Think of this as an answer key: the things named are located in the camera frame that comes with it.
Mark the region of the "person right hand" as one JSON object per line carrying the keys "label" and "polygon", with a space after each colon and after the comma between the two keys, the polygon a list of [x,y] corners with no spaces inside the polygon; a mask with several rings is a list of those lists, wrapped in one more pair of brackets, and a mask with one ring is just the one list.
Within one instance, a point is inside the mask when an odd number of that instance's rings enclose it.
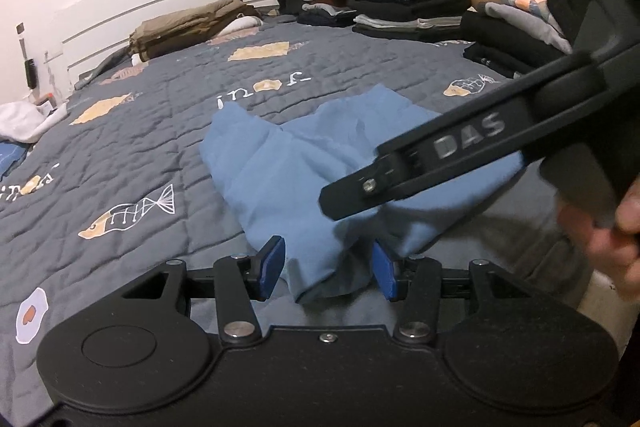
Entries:
{"label": "person right hand", "polygon": [[639,180],[636,180],[615,211],[614,228],[600,229],[588,213],[560,196],[556,198],[560,227],[626,301],[639,300],[639,242],[636,239],[640,228],[639,204]]}

